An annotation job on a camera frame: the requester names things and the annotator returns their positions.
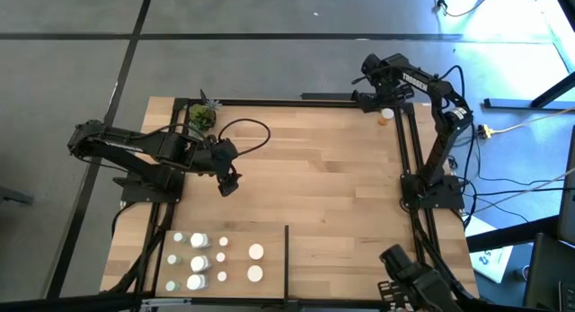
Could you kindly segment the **green succulent plant in pot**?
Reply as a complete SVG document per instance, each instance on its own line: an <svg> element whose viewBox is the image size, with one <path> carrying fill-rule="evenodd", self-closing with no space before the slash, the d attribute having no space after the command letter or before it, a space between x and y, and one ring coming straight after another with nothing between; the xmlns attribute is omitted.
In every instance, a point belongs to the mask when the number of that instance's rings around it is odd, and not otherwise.
<svg viewBox="0 0 575 312"><path fill-rule="evenodd" d="M222 103L216 99L209 99L205 92L200 89L200 102L190 107L188 128L195 138L203 139L205 133L215 127L217 112L222 108Z"/></svg>

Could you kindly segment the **black rectangular bar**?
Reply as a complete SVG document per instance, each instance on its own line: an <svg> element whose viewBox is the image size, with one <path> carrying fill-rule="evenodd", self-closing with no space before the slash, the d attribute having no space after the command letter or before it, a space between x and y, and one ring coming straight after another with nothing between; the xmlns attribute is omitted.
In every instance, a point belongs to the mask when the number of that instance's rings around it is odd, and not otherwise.
<svg viewBox="0 0 575 312"><path fill-rule="evenodd" d="M301 93L300 98L306 101L352 102L352 93Z"/></svg>

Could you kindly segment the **black desk leg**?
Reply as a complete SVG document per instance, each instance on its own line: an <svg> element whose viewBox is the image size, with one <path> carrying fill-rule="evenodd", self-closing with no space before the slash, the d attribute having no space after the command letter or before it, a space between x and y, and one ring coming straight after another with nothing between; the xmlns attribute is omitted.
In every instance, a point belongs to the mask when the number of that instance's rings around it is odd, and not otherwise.
<svg viewBox="0 0 575 312"><path fill-rule="evenodd" d="M483 100L483 106L487 109L562 111L575 107L575 101L559 101L560 97L573 89L575 89L575 72L533 100L486 98Z"/></svg>
<svg viewBox="0 0 575 312"><path fill-rule="evenodd" d="M528 223L505 227L466 238L470 253L502 248L510 245L522 245L533 242L537 234L557 236L559 216L541 218Z"/></svg>

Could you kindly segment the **white printed paper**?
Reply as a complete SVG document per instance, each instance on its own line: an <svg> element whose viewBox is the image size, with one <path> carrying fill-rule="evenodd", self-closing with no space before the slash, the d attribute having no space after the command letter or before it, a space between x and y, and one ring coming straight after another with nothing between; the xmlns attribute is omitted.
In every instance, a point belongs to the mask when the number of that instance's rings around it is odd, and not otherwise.
<svg viewBox="0 0 575 312"><path fill-rule="evenodd" d="M476 236L482 233L494 231L495 227L479 218L471 217L470 223L465 229L465 236ZM484 250L470 253L473 269L491 281L501 283L507 269L513 246Z"/></svg>

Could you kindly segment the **grey chair base leg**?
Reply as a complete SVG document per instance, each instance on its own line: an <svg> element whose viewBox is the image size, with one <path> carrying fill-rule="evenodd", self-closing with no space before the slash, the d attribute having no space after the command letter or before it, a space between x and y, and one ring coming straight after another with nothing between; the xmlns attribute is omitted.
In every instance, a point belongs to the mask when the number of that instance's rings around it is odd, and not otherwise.
<svg viewBox="0 0 575 312"><path fill-rule="evenodd" d="M33 198L22 192L18 192L0 185L0 201L15 201L21 204L31 205Z"/></svg>

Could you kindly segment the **black computer case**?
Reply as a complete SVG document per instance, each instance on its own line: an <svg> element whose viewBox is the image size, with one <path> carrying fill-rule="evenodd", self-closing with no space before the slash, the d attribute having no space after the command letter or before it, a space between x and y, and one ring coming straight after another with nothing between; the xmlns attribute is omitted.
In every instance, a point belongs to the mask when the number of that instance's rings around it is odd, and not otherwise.
<svg viewBox="0 0 575 312"><path fill-rule="evenodd" d="M561 312L560 281L575 283L575 247L545 234L537 234L523 305Z"/></svg>

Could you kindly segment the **black aluminium table frame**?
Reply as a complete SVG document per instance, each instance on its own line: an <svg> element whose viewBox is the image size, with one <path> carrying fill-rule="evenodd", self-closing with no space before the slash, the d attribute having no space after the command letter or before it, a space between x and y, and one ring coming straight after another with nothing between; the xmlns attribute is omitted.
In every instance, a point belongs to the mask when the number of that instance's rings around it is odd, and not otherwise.
<svg viewBox="0 0 575 312"><path fill-rule="evenodd" d="M163 236L146 266L142 289L149 298L192 299L196 304L301 308L380 308L377 284L386 279L379 255L401 245L414 255L409 215L400 207L400 178L418 168L436 136L430 107L405 104L398 120L378 124L350 102L227 100L217 126L242 151L236 192L222 197L216 181L187 176L172 216L162 204L137 203L119 215L101 287L116 285L155 231ZM181 232L186 243L173 240ZM210 247L190 245L206 233ZM219 245L226 236L229 244ZM253 260L253 244L264 256ZM219 263L216 254L226 260ZM181 257L170 265L170 254ZM195 273L190 260L206 255L212 265ZM259 282L247 270L259 265ZM217 274L226 272L226 281ZM208 277L189 290L192 274ZM179 290L167 291L167 281Z"/></svg>

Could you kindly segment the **silver aluminium bracket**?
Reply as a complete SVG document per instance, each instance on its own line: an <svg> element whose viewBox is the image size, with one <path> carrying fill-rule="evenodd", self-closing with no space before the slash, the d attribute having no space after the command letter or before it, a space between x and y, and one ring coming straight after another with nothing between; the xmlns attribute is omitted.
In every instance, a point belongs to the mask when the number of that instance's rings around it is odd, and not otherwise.
<svg viewBox="0 0 575 312"><path fill-rule="evenodd" d="M143 299L141 301L142 308L161 308L161 307L171 307L171 306L185 306L190 305L192 299L186 298L168 298L168 299Z"/></svg>

